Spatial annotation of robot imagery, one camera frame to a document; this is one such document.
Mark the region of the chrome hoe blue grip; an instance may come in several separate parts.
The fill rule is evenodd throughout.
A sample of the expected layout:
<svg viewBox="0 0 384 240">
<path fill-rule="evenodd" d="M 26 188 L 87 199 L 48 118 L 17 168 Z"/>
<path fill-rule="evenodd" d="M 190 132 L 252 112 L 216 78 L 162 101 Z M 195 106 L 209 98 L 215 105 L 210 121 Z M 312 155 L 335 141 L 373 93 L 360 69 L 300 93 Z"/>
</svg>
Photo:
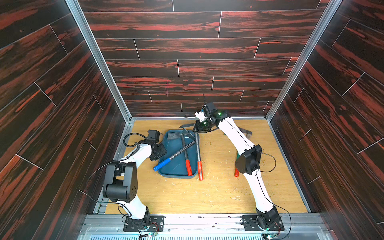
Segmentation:
<svg viewBox="0 0 384 240">
<path fill-rule="evenodd" d="M 186 144 L 186 140 L 185 140 L 186 137 L 193 140 L 188 145 Z M 187 155 L 188 154 L 187 149 L 196 143 L 195 137 L 192 135 L 192 133 L 190 131 L 188 131 L 186 129 L 183 129 L 181 132 L 167 133 L 167 139 L 166 140 L 168 143 L 167 146 L 169 146 L 171 142 L 173 143 L 173 145 L 175 145 L 174 141 L 180 140 L 180 142 L 182 144 L 182 148 L 177 150 L 176 152 L 174 152 L 169 158 L 166 158 L 162 162 L 159 162 L 158 165 L 154 167 L 155 172 L 159 171 L 161 168 L 163 168 L 164 166 L 169 164 L 172 160 L 174 160 L 179 155 L 182 155 L 182 154 Z"/>
</svg>

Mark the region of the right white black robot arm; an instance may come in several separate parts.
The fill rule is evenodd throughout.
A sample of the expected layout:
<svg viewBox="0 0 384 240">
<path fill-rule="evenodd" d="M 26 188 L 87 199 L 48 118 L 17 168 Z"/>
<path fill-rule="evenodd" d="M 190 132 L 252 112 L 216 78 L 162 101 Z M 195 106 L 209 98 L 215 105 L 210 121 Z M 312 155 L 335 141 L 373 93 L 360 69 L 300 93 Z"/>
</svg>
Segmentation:
<svg viewBox="0 0 384 240">
<path fill-rule="evenodd" d="M 221 130 L 232 142 L 240 157 L 235 166 L 249 183 L 256 203 L 257 222 L 262 230 L 273 230 L 277 227 L 284 229 L 281 217 L 268 195 L 260 170 L 262 147 L 255 145 L 235 124 L 234 120 L 225 110 L 218 110 L 213 103 L 204 104 L 202 109 L 195 113 L 198 118 L 193 128 L 195 133 L 208 133 L 213 127 Z"/>
</svg>

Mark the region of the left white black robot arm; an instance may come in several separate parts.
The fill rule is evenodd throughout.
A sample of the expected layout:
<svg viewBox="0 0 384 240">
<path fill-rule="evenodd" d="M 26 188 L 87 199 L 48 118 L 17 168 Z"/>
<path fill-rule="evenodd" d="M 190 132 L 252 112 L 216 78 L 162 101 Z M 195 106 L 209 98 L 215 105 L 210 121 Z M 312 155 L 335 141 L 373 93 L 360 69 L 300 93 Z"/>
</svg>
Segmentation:
<svg viewBox="0 0 384 240">
<path fill-rule="evenodd" d="M 134 150 L 119 161 L 109 163 L 106 169 L 103 197 L 127 212 L 127 224 L 141 229 L 150 225 L 150 212 L 137 196 L 138 168 L 147 158 L 155 161 L 167 153 L 164 145 L 159 142 L 160 135 L 156 130 L 148 130 L 148 136 L 127 134 L 123 144 Z"/>
</svg>

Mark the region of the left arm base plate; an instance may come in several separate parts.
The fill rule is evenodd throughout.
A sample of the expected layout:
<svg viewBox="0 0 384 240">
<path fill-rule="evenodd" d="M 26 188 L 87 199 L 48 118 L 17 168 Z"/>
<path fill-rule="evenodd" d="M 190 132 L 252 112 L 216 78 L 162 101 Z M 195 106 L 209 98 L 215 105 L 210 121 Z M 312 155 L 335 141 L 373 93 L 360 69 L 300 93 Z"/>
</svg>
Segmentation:
<svg viewBox="0 0 384 240">
<path fill-rule="evenodd" d="M 140 220 L 127 218 L 124 223 L 123 232 L 162 232 L 164 230 L 165 217 L 160 215 L 149 215 Z"/>
</svg>

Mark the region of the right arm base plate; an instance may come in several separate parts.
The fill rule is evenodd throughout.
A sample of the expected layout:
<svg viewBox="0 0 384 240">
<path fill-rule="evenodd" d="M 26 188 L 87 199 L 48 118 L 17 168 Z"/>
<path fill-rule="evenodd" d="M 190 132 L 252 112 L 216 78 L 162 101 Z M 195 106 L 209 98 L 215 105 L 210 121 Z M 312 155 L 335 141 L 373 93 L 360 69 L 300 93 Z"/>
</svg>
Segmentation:
<svg viewBox="0 0 384 240">
<path fill-rule="evenodd" d="M 245 231 L 277 231 L 285 230 L 281 216 L 269 224 L 262 224 L 258 215 L 243 215 L 239 221 Z"/>
</svg>

